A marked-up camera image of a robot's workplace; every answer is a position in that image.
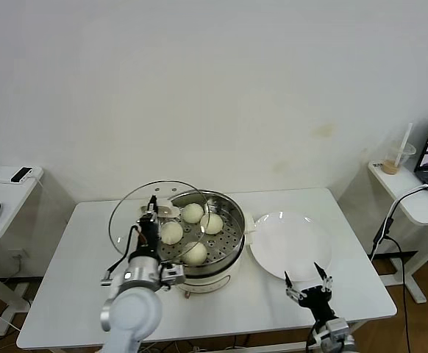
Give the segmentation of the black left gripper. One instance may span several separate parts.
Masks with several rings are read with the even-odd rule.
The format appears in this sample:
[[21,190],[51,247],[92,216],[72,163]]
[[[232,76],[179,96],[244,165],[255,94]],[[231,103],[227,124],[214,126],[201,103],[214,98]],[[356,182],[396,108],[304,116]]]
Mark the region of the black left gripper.
[[136,250],[137,256],[157,256],[160,243],[159,205],[151,196],[146,207],[146,217],[139,220],[140,245]]

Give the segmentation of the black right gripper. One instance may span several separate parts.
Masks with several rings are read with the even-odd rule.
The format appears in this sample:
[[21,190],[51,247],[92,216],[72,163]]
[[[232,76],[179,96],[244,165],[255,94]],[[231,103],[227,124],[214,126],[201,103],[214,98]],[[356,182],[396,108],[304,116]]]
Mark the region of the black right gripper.
[[288,273],[285,271],[286,295],[299,303],[300,307],[309,309],[316,321],[329,321],[335,319],[335,312],[329,306],[332,298],[332,277],[317,263],[314,263],[322,285],[307,288],[302,292],[297,290]]

